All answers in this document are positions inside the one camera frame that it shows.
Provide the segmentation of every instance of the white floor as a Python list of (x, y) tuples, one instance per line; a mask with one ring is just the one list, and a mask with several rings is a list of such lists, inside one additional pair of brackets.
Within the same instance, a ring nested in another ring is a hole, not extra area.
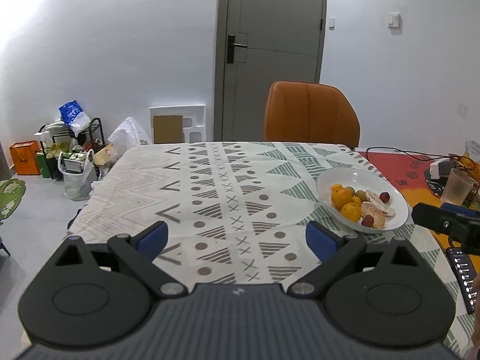
[(22, 326), (17, 303), (28, 283), (61, 243), (68, 222), (86, 204), (63, 195), (63, 183), (41, 176), (14, 176), (25, 181), (22, 202), (0, 226), (11, 257), (0, 251), (0, 360), (21, 349)]

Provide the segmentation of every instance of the bowl of fruit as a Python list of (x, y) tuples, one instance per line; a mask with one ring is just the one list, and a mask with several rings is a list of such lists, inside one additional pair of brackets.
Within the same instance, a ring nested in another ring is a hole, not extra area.
[(353, 168), (331, 168), (317, 180), (320, 202), (344, 225), (362, 233), (395, 230), (409, 217), (404, 197), (388, 181)]

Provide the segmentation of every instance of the light switch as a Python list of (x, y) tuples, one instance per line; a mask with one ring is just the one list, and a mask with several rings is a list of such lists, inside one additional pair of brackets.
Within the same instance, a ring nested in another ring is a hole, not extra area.
[(387, 26), (390, 28), (400, 28), (400, 14), (389, 13)]

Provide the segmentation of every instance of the trash bag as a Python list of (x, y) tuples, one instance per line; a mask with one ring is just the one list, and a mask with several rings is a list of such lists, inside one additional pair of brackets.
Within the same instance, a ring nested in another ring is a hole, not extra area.
[(58, 169), (63, 174), (63, 182), (65, 185), (65, 195), (72, 200), (88, 199), (88, 194), (92, 190), (92, 182), (97, 180), (97, 173), (93, 165), (93, 150), (89, 150), (85, 164), (83, 165), (83, 173), (75, 174), (65, 171), (62, 164), (62, 153), (58, 156)]
[(65, 103), (58, 110), (62, 120), (70, 127), (75, 137), (78, 137), (78, 134), (85, 130), (91, 122), (76, 100)]
[(151, 145), (147, 133), (131, 116), (127, 117), (114, 132), (108, 141), (113, 144), (115, 156), (122, 157), (128, 149), (138, 145)]

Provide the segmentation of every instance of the orange leather chair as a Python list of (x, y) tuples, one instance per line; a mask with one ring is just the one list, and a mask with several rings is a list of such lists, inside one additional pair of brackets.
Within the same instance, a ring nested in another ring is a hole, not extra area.
[(360, 124), (342, 92), (328, 85), (277, 81), (265, 108), (267, 141), (358, 147)]

